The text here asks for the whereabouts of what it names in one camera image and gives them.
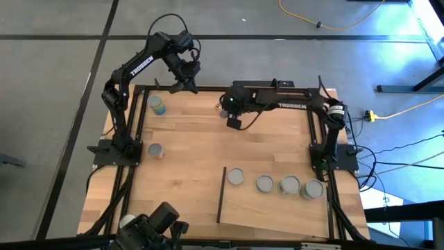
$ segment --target white can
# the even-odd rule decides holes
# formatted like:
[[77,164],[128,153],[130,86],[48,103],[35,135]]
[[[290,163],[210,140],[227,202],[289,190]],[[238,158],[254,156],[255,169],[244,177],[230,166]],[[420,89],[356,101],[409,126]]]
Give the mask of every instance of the white can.
[[318,180],[310,180],[301,187],[299,193],[304,199],[317,199],[324,193],[324,185]]

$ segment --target yellow power cord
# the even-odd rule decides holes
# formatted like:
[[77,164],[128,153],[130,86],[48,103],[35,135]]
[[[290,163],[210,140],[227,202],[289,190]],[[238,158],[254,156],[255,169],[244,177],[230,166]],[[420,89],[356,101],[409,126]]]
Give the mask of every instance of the yellow power cord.
[[281,9],[283,12],[285,12],[286,14],[291,15],[292,17],[299,18],[299,19],[304,20],[304,21],[306,21],[306,22],[309,22],[309,23],[315,24],[316,27],[318,27],[318,28],[319,28],[319,27],[323,27],[323,28],[328,28],[328,29],[335,30],[335,31],[344,31],[344,30],[347,30],[347,29],[349,29],[349,28],[352,28],[353,26],[358,25],[359,23],[361,23],[362,21],[364,21],[367,17],[370,17],[370,15],[373,14],[373,13],[375,12],[375,10],[377,10],[377,9],[378,9],[378,8],[379,8],[379,7],[385,2],[385,1],[386,1],[386,0],[382,0],[382,1],[378,4],[378,6],[376,6],[375,9],[373,9],[372,11],[370,11],[370,13],[368,13],[365,17],[363,17],[362,19],[360,19],[358,22],[355,22],[354,24],[349,25],[349,26],[346,26],[346,27],[344,27],[344,28],[334,28],[334,27],[330,27],[330,26],[327,26],[327,25],[324,25],[324,24],[320,24],[321,22],[315,22],[315,21],[310,20],[310,19],[308,19],[308,18],[301,17],[300,15],[297,15],[297,14],[294,14],[294,13],[292,13],[292,12],[289,12],[288,10],[285,10],[284,7],[282,7],[282,0],[279,0],[279,7],[280,7],[280,9]]
[[386,117],[379,117],[379,116],[377,116],[375,113],[373,113],[373,111],[369,110],[369,111],[368,111],[368,118],[369,118],[370,122],[374,122],[376,119],[389,119],[389,118],[395,117],[395,116],[397,116],[397,115],[401,115],[401,114],[403,114],[403,113],[405,113],[405,112],[407,112],[407,111],[413,110],[413,109],[415,109],[415,108],[417,108],[417,107],[421,107],[421,106],[423,106],[423,105],[425,105],[425,104],[431,103],[431,102],[433,102],[433,101],[435,101],[435,100],[437,100],[437,99],[440,99],[441,97],[444,97],[444,94],[442,94],[442,95],[440,95],[440,96],[438,96],[438,97],[435,97],[435,98],[433,98],[433,99],[430,100],[430,101],[426,101],[426,102],[420,103],[420,104],[418,104],[418,105],[416,105],[416,106],[413,106],[413,107],[411,107],[411,108],[407,108],[407,109],[404,110],[404,111],[397,112],[397,113],[395,113],[395,114],[393,114],[393,115],[389,115],[389,116],[386,116]]

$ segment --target yellow plug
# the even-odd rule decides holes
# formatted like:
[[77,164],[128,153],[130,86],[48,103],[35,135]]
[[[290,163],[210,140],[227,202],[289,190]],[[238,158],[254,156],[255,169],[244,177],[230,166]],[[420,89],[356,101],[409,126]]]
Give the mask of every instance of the yellow plug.
[[367,110],[366,114],[364,115],[364,118],[368,121],[368,122],[375,122],[375,120],[377,119],[377,115],[375,115],[375,113],[373,113],[373,111],[371,110]]

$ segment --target cable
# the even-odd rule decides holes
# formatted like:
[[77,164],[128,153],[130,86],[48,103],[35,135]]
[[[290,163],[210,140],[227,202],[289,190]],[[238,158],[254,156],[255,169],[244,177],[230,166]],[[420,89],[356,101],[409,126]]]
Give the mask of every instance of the cable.
[[361,120],[361,128],[359,130],[359,133],[356,135],[356,138],[361,135],[363,128],[364,128],[364,119]]
[[322,82],[322,78],[321,78],[321,76],[319,76],[319,75],[318,75],[318,81],[319,81],[319,88],[322,88],[322,89],[324,90],[325,94],[326,94],[329,98],[333,99],[332,96],[331,96],[330,94],[328,94],[327,90],[325,89],[324,83]]
[[[365,177],[367,177],[367,176],[358,176],[357,178],[365,178]],[[376,177],[375,176],[370,176],[370,177],[373,177],[375,179],[375,180],[373,180],[372,185],[369,185],[365,190],[360,190],[359,192],[365,192],[365,191],[373,188],[373,186],[376,184],[376,180],[377,180]]]
[[194,60],[194,61],[197,61],[197,60],[199,60],[199,58],[200,58],[200,50],[202,49],[202,45],[200,44],[199,39],[197,39],[197,38],[195,38],[195,37],[192,37],[192,39],[195,40],[195,41],[197,41],[197,43],[199,44],[199,49],[197,49],[197,48],[192,48],[192,49],[191,49],[191,50],[196,50],[196,51],[197,51],[197,56],[196,56],[196,57],[194,57],[194,54],[191,53],[191,56],[192,56],[193,60]]
[[[420,140],[420,141],[418,141],[418,142],[414,142],[414,143],[411,143],[411,144],[406,144],[406,145],[401,146],[401,147],[394,147],[394,148],[392,148],[392,149],[381,150],[381,151],[379,151],[379,152],[376,152],[375,154],[379,154],[379,153],[383,153],[383,152],[387,152],[387,151],[393,151],[393,150],[395,150],[395,149],[402,149],[402,148],[405,148],[405,147],[408,147],[408,146],[413,146],[413,145],[419,144],[419,143],[421,143],[421,142],[425,142],[425,141],[428,141],[428,140],[431,140],[431,139],[434,139],[434,138],[438,138],[438,137],[440,137],[440,136],[443,136],[443,137],[444,137],[444,134],[435,135],[435,136],[432,136],[432,137],[430,137],[430,138],[423,139],[423,140]],[[361,159],[364,159],[364,158],[367,158],[367,157],[369,157],[369,156],[371,156],[371,154],[369,154],[369,155],[367,155],[367,156],[364,156],[364,157],[361,157],[360,160],[361,160]]]
[[[393,163],[393,162],[376,162],[376,163],[383,164],[383,165],[408,165],[407,163]],[[417,164],[410,165],[410,167],[424,167],[424,168],[430,168],[430,169],[444,169],[444,167],[432,167],[432,166],[417,165]]]
[[256,117],[252,120],[252,122],[249,124],[249,125],[247,125],[245,128],[240,128],[239,130],[240,131],[244,131],[244,130],[247,130],[248,128],[250,128],[251,127],[251,125],[253,125],[255,122],[256,122],[256,120],[257,120],[257,118],[259,118],[259,116],[271,105],[271,104],[274,104],[274,103],[278,103],[278,102],[280,102],[280,101],[284,101],[285,99],[287,99],[287,98],[282,98],[282,99],[279,99],[279,100],[277,100],[277,101],[274,101],[274,102],[272,102],[272,103],[268,103],[267,105],[265,105],[263,108],[262,108],[262,110],[261,111],[259,111],[258,113],[257,113],[257,115],[256,115]]
[[112,128],[110,128],[110,130],[107,131],[106,133],[103,133],[102,136],[105,136],[105,135],[109,134],[113,129],[114,129],[114,126],[112,126]]
[[395,170],[398,170],[398,169],[402,169],[402,168],[405,168],[405,167],[410,167],[410,166],[413,166],[413,165],[417,165],[418,163],[423,163],[423,162],[425,162],[426,160],[430,160],[430,159],[433,159],[433,158],[435,158],[435,157],[438,157],[438,156],[442,155],[443,153],[444,153],[444,151],[442,151],[442,152],[440,152],[440,153],[437,153],[437,154],[434,155],[434,156],[430,156],[430,157],[428,157],[428,158],[426,158],[426,159],[424,159],[424,160],[420,160],[420,161],[418,161],[418,162],[410,163],[410,164],[407,164],[407,165],[404,165],[404,166],[401,166],[401,167],[396,167],[396,168],[394,168],[394,169],[389,169],[389,170],[386,170],[386,171],[384,171],[384,172],[380,172],[379,174],[385,174],[385,173],[392,172],[392,171],[395,171]]
[[157,21],[161,20],[162,18],[164,18],[164,17],[168,17],[168,16],[175,16],[175,17],[178,17],[178,18],[180,19],[180,21],[182,21],[183,26],[185,27],[185,30],[188,32],[188,27],[187,27],[185,21],[183,20],[183,18],[182,18],[180,15],[177,15],[177,14],[175,14],[175,13],[168,13],[168,14],[165,14],[165,15],[161,15],[161,16],[158,17],[156,20],[154,20],[154,22],[150,25],[150,28],[148,29],[148,34],[146,35],[146,43],[145,43],[145,49],[144,49],[145,51],[147,51],[147,48],[148,48],[148,42],[149,42],[149,38],[150,38],[150,34],[151,34],[151,29],[153,28],[154,24],[155,24]]
[[96,169],[94,169],[91,174],[89,174],[88,179],[86,180],[86,193],[88,194],[88,189],[89,189],[89,181],[91,180],[91,177],[94,175],[95,172],[97,172],[98,170],[102,169],[102,167],[104,167],[103,165],[101,166],[97,166]]
[[376,155],[375,155],[375,153],[374,153],[371,149],[369,149],[368,147],[365,147],[365,146],[359,146],[359,145],[357,145],[357,146],[358,146],[358,147],[361,147],[361,148],[363,148],[363,149],[367,149],[367,150],[369,150],[369,152],[372,153],[373,158],[375,159],[375,160],[373,161],[373,167],[371,168],[370,173],[368,174],[368,178],[367,178],[367,179],[361,184],[361,186],[359,187],[359,189],[362,189],[363,186],[367,185],[368,181],[370,180],[370,176],[372,176],[373,173],[375,172],[375,168],[376,168],[376,162],[377,162],[377,160],[376,160]]
[[375,119],[389,119],[389,118],[395,117],[395,116],[397,116],[397,115],[404,114],[404,113],[407,112],[407,111],[410,111],[410,110],[413,110],[413,109],[415,109],[415,108],[421,107],[421,106],[423,106],[423,105],[425,105],[425,104],[431,103],[431,102],[433,102],[433,101],[435,101],[435,100],[437,100],[437,99],[440,99],[441,97],[444,97],[444,94],[442,94],[442,95],[440,95],[440,96],[438,96],[438,97],[435,97],[435,98],[433,98],[433,99],[430,100],[430,101],[426,101],[426,102],[420,103],[420,104],[418,104],[418,105],[416,105],[416,106],[413,106],[413,107],[411,107],[411,108],[407,108],[406,110],[403,110],[403,111],[401,111],[401,112],[397,112],[397,113],[395,113],[395,114],[393,114],[393,115],[389,115],[389,116],[386,116],[386,117],[379,117],[379,116],[377,116],[376,114],[374,114],[374,118],[375,118]]
[[[360,161],[358,161],[358,163],[361,163],[362,165],[368,167],[369,169],[372,169],[372,168],[371,168],[369,165],[367,165],[367,164],[364,164],[364,163],[362,163],[362,162],[360,162]],[[377,173],[377,172],[375,172],[375,175],[376,175],[377,179],[378,179],[378,180],[380,181],[380,183],[381,183],[382,191],[384,192],[384,203],[385,203],[384,214],[386,215],[386,217],[388,217],[387,212],[386,212],[386,209],[387,209],[387,207],[388,207],[388,205],[387,205],[386,188],[384,187],[384,183],[382,182],[381,178],[379,177],[379,174],[381,174],[381,173]],[[402,241],[403,241],[408,247],[410,247],[409,243],[407,243],[406,240],[404,240],[400,235],[397,235],[396,233],[394,233],[394,232],[391,230],[390,222],[388,223],[388,227],[389,227],[388,230],[389,230],[392,234],[394,234],[396,237],[400,238],[400,239],[401,239],[401,240],[402,240]]]
[[296,17],[296,18],[299,18],[299,19],[301,19],[301,20],[304,20],[304,21],[306,21],[306,22],[309,22],[309,23],[311,23],[311,24],[315,24],[316,25],[316,27],[323,27],[323,28],[328,28],[328,29],[331,29],[331,30],[334,30],[334,31],[345,31],[345,30],[348,30],[349,28],[352,28],[353,26],[356,26],[356,25],[358,25],[358,24],[360,24],[362,21],[364,21],[367,17],[370,17],[370,15],[371,14],[373,14],[384,2],[385,2],[386,0],[382,0],[379,4],[378,4],[378,6],[376,6],[376,8],[374,8],[372,11],[370,11],[365,17],[363,17],[363,18],[361,18],[358,22],[355,22],[355,23],[353,23],[353,24],[351,24],[351,25],[349,25],[349,26],[346,26],[346,27],[343,27],[343,28],[334,28],[334,27],[330,27],[330,26],[327,26],[327,25],[324,25],[324,24],[321,24],[321,22],[315,22],[315,21],[313,21],[313,20],[310,20],[310,19],[308,19],[308,18],[305,18],[305,17],[301,17],[300,15],[297,15],[297,14],[294,14],[294,13],[292,13],[292,12],[289,12],[288,10],[285,10],[284,9],[284,7],[282,7],[282,0],[279,0],[279,7],[280,7],[280,9],[283,11],[283,12],[285,12],[286,14],[288,14],[288,15],[291,15],[292,17]]

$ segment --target yellow cable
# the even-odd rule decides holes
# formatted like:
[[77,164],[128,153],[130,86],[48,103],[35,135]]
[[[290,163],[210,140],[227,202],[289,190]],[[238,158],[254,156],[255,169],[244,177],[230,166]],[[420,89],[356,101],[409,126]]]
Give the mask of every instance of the yellow cable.
[[403,114],[403,113],[405,113],[405,112],[407,112],[407,111],[410,111],[410,110],[412,110],[412,109],[415,109],[415,108],[417,108],[417,107],[421,107],[422,105],[425,105],[425,104],[431,103],[431,102],[433,102],[433,101],[435,101],[435,100],[437,100],[437,99],[440,99],[441,97],[444,97],[444,94],[440,95],[439,97],[435,97],[435,98],[433,98],[433,99],[430,100],[430,101],[426,101],[426,102],[420,103],[420,104],[418,104],[418,105],[416,105],[416,106],[413,106],[413,107],[411,107],[411,108],[407,108],[407,109],[404,110],[404,111],[397,112],[397,113],[395,113],[395,114],[393,114],[393,115],[389,115],[388,117],[379,117],[379,116],[375,115],[375,119],[388,119],[388,118],[392,118],[392,117],[395,117],[395,116],[397,116],[397,115],[401,115],[401,114]]
[[[349,29],[349,28],[352,28],[353,26],[356,26],[356,25],[358,25],[359,23],[361,23],[362,21],[364,21],[367,17],[370,17],[370,15],[373,14],[373,13],[375,12],[375,10],[377,10],[377,9],[378,9],[378,8],[379,8],[379,7],[385,2],[385,1],[386,1],[386,0],[382,0],[382,1],[378,4],[378,6],[376,6],[376,8],[374,8],[374,9],[373,9],[372,11],[370,11],[370,13],[368,13],[365,17],[363,17],[363,18],[360,19],[358,22],[355,22],[355,23],[352,24],[352,25],[346,26],[346,27],[344,27],[344,28],[334,28],[334,27],[330,27],[330,26],[327,26],[327,25],[321,24],[321,27],[328,28],[328,29],[335,30],[335,31],[344,31],[344,30],[347,30],[347,29]],[[312,23],[312,24],[315,24],[315,25],[318,24],[317,22],[315,22],[315,21],[313,21],[313,20],[310,20],[310,19],[305,18],[305,17],[301,17],[300,15],[297,15],[297,14],[294,14],[294,13],[291,13],[291,12],[285,10],[284,7],[282,7],[282,0],[279,0],[279,7],[280,7],[280,9],[281,9],[283,12],[285,12],[285,13],[288,14],[288,15],[291,15],[292,17],[299,18],[299,19],[301,19],[301,20],[304,20],[304,21],[306,21],[306,22],[309,22],[309,23]]]

